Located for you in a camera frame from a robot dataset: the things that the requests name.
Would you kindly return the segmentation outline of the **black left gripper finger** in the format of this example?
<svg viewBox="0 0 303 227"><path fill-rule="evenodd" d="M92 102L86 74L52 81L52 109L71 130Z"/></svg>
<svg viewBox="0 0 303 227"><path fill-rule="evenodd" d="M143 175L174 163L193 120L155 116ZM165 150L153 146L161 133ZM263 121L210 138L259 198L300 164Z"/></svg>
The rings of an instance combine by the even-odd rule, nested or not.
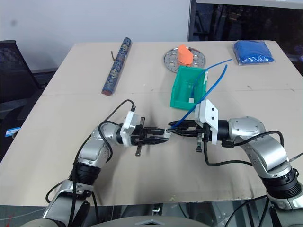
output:
<svg viewBox="0 0 303 227"><path fill-rule="evenodd" d="M169 139L164 137L148 137L141 141L142 145L156 145L167 142Z"/></svg>
<svg viewBox="0 0 303 227"><path fill-rule="evenodd" d="M163 137L165 130L158 127L144 127L144 134L149 136L160 136Z"/></svg>

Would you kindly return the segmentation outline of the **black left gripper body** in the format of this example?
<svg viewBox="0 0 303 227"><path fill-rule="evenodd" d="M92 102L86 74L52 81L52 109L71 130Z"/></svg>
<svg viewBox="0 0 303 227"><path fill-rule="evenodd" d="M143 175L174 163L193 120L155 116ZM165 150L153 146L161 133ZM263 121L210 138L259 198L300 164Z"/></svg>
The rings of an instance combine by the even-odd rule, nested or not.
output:
<svg viewBox="0 0 303 227"><path fill-rule="evenodd" d="M131 139L131 145L136 146L136 157L141 156L141 150L142 150L142 140L146 137L146 133L144 131L144 123L145 123L145 117L140 117L140 122L138 125L136 125L134 131L132 132L130 139Z"/></svg>

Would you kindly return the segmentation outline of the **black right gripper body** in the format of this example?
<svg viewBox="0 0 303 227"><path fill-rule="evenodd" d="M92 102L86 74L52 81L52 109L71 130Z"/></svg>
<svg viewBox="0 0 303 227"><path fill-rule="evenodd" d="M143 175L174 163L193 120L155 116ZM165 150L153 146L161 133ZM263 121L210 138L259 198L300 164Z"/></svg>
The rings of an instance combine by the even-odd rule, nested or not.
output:
<svg viewBox="0 0 303 227"><path fill-rule="evenodd" d="M196 152L202 153L204 149L204 143L211 141L211 126L208 123L195 122L196 133L197 133L197 146Z"/></svg>

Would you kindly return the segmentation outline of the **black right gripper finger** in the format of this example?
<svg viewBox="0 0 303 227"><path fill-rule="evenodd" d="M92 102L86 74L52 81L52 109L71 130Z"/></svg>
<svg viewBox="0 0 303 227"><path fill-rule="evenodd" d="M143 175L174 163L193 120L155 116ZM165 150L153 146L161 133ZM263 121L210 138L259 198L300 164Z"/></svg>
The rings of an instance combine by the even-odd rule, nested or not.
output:
<svg viewBox="0 0 303 227"><path fill-rule="evenodd" d="M171 129L170 132L182 137L195 137L195 138L197 138L198 135L203 134L202 130L188 130L188 129Z"/></svg>
<svg viewBox="0 0 303 227"><path fill-rule="evenodd" d="M172 121L168 123L168 125L172 129L180 129L180 130L189 130L190 128L196 128L196 122L194 120L184 120L179 125L176 126L178 121Z"/></svg>

